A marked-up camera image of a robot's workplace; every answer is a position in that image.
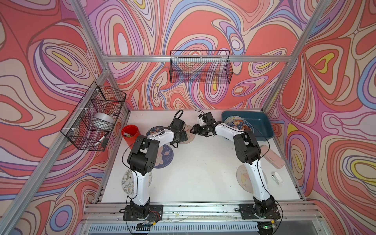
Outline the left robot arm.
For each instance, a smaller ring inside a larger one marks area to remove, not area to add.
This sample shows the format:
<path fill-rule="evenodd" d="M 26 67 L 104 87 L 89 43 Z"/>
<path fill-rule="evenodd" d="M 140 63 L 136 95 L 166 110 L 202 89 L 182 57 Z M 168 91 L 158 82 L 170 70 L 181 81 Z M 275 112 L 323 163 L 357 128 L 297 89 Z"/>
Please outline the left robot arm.
<path fill-rule="evenodd" d="M 134 179 L 130 210 L 137 216 L 144 218 L 150 213 L 149 176 L 154 169 L 159 148 L 166 144 L 178 147 L 179 143 L 187 141 L 185 127 L 183 120 L 174 118 L 162 131 L 149 136 L 140 135 L 133 144 L 127 163 Z"/>

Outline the pink checkered bunny coaster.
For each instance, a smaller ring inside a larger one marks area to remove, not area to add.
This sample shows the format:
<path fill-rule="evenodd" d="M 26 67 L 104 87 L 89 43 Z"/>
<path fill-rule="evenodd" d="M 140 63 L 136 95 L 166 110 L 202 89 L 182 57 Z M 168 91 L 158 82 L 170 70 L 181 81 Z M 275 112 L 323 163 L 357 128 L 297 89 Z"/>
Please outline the pink checkered bunny coaster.
<path fill-rule="evenodd" d="M 184 131 L 187 134 L 187 140 L 184 141 L 184 142 L 180 142 L 179 144 L 187 145 L 187 144 L 191 143 L 194 140 L 195 135 L 190 132 L 191 129 L 192 129 L 192 126 L 186 124 L 186 127 L 185 127 Z"/>

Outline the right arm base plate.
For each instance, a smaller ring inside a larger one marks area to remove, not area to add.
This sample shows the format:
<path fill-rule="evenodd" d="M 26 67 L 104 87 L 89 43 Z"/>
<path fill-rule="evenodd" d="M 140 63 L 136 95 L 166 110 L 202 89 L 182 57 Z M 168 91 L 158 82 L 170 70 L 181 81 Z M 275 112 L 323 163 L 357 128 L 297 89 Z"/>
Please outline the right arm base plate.
<path fill-rule="evenodd" d="M 241 214 L 242 219 L 278 220 L 282 217 L 276 204 L 269 207 L 256 204 L 239 204 L 235 211 Z"/>

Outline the blue denim bear coaster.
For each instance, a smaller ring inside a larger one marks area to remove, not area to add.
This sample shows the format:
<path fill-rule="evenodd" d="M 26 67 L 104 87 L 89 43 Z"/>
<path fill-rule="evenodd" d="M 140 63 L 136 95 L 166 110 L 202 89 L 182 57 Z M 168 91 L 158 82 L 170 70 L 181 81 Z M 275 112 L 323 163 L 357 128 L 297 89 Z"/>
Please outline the blue denim bear coaster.
<path fill-rule="evenodd" d="M 224 123 L 239 130 L 251 130 L 252 132 L 254 131 L 253 126 L 248 121 L 239 116 L 230 116 L 225 119 Z"/>

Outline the purple good luck bunny coaster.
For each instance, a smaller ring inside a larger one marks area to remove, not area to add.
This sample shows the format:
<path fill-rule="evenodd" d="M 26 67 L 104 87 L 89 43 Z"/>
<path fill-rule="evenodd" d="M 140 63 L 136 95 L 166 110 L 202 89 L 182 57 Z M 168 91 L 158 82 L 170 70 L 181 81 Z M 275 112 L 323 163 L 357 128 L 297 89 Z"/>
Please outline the purple good luck bunny coaster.
<path fill-rule="evenodd" d="M 155 168 L 161 169 L 173 161 L 174 153 L 172 148 L 169 145 L 163 145 L 161 148 L 158 149 L 158 154 L 155 162 Z"/>

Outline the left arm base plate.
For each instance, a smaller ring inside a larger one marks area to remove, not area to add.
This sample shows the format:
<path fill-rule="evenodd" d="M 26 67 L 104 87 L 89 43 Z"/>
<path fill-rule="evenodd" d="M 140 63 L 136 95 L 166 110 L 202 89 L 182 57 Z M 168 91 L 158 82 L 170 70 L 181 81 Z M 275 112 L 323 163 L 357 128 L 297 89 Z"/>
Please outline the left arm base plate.
<path fill-rule="evenodd" d="M 162 204 L 146 205 L 144 207 L 134 205 L 127 205 L 122 209 L 123 221 L 156 221 L 163 219 L 164 206 Z"/>

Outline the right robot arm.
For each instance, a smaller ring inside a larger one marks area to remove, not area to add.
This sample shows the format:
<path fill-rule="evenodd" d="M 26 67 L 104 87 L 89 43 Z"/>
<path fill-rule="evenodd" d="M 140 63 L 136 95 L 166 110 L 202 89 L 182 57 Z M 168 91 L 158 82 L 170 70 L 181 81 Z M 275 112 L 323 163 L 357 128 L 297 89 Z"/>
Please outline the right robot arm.
<path fill-rule="evenodd" d="M 251 130 L 238 130 L 221 121 L 216 121 L 211 112 L 198 110 L 198 124 L 190 132 L 195 135 L 209 137 L 221 136 L 234 143 L 237 158 L 244 163 L 253 187 L 254 212 L 259 218 L 267 217 L 277 210 L 274 197 L 268 190 L 262 174 L 260 159 L 261 148 Z"/>

